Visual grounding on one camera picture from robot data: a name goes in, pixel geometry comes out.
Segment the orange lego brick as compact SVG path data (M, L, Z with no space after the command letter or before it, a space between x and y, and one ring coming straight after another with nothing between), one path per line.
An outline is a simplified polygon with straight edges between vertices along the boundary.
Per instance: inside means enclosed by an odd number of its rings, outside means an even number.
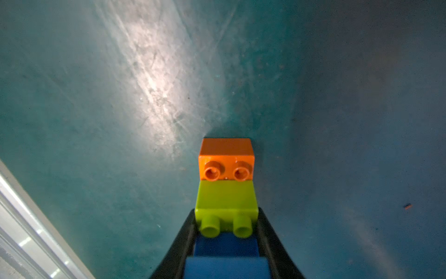
M200 148L201 180L253 179L255 155L249 138L204 138Z

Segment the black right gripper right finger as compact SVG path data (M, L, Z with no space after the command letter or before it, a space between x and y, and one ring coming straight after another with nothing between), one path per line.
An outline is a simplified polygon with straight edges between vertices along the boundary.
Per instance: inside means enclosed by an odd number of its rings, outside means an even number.
M256 237L260 256L267 259L272 279L305 279L261 208L257 219Z

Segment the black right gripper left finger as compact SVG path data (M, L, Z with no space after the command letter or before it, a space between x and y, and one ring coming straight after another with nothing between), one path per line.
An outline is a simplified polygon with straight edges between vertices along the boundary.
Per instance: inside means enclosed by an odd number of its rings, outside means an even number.
M150 279L182 279L185 261L193 252L196 235L195 210L192 209L165 257L154 270Z

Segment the dark blue lego brick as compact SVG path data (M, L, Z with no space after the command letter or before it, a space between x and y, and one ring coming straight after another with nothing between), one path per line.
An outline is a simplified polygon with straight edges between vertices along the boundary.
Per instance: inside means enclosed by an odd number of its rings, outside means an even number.
M238 238L231 232L221 232L215 238L198 233L193 256L203 257L259 257L259 246L254 236Z

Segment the lime green lego brick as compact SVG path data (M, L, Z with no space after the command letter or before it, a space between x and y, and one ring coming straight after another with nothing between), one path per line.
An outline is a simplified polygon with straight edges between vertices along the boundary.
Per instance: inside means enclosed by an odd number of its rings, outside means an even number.
M259 216L254 183L249 181L202 180L195 206L198 229L206 238L221 233L249 238Z

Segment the light blue long lego brick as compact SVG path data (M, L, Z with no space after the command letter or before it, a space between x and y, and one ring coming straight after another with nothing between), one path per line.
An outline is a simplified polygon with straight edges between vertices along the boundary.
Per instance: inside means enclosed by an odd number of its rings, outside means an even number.
M271 279L266 258L188 257L184 279Z

